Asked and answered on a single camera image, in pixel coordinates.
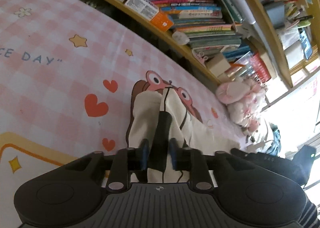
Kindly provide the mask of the cream white garment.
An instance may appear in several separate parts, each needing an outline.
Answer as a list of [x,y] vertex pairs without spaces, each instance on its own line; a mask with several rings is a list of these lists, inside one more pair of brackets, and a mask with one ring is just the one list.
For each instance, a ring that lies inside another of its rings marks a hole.
[[170,126],[165,129],[168,139],[174,138],[178,147],[199,149],[203,154],[213,155],[216,151],[229,152],[233,148],[245,147],[245,136],[234,123],[220,127],[209,127],[193,116],[172,88],[162,91],[133,91],[131,94],[131,119],[126,140],[129,147],[139,147],[142,140],[149,142],[149,161],[164,162],[164,169],[149,166],[146,173],[131,175],[132,182],[146,180],[150,183],[187,182],[188,171],[175,171],[172,166],[168,141],[155,145],[159,115],[166,112],[171,116]]

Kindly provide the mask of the pink plush toy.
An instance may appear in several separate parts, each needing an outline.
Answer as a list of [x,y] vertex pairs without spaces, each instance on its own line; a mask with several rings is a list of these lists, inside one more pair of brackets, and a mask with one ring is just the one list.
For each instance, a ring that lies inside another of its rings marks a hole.
[[266,91],[260,82],[252,78],[236,78],[218,86],[218,100],[226,105],[231,121],[242,128],[245,135],[252,135],[260,126]]

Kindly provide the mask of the beige pen holder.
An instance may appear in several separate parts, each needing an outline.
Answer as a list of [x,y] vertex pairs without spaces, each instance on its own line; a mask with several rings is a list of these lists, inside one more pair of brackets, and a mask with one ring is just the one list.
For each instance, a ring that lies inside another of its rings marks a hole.
[[231,65],[222,53],[216,54],[212,59],[206,62],[207,69],[216,77],[231,68]]

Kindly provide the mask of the pink checkered bed sheet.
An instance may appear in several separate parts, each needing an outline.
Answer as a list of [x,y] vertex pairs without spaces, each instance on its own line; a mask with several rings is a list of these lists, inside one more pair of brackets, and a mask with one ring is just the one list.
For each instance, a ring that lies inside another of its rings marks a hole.
[[182,141],[212,154],[245,137],[201,82],[136,33],[79,0],[1,0],[1,227],[19,227],[26,181],[94,151],[152,139],[161,91],[188,115]]

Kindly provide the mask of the small white box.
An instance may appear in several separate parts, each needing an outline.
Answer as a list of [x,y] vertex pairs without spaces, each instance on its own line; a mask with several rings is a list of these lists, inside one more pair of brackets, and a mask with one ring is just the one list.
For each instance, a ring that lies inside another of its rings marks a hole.
[[188,36],[184,32],[180,31],[175,31],[171,37],[180,46],[186,45],[190,41]]

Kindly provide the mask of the white wooden bookshelf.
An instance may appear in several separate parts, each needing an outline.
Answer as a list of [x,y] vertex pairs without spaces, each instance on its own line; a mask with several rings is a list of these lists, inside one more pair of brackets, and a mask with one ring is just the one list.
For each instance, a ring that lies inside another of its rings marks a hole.
[[[238,62],[246,51],[293,90],[292,76],[319,56],[319,0],[105,0],[213,83],[254,74]],[[222,60],[227,69],[214,69]]]

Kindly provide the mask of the row of colourful books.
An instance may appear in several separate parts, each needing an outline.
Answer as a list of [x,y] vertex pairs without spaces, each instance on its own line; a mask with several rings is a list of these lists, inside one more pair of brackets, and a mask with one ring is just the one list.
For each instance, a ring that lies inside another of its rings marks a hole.
[[231,68],[224,73],[231,79],[257,75],[263,62],[253,52],[248,41],[241,37],[235,22],[227,20],[226,8],[214,0],[149,0],[172,19],[174,25],[167,31],[184,32],[190,39],[182,48],[180,63],[188,68],[200,66],[210,72],[206,62],[222,53]]

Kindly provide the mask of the flat white orange box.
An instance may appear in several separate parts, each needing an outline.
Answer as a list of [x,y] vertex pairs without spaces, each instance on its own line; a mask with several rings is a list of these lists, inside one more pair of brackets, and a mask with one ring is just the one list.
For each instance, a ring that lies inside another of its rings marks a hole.
[[149,0],[126,0],[125,6],[138,13],[162,32],[166,32],[174,25],[172,19]]

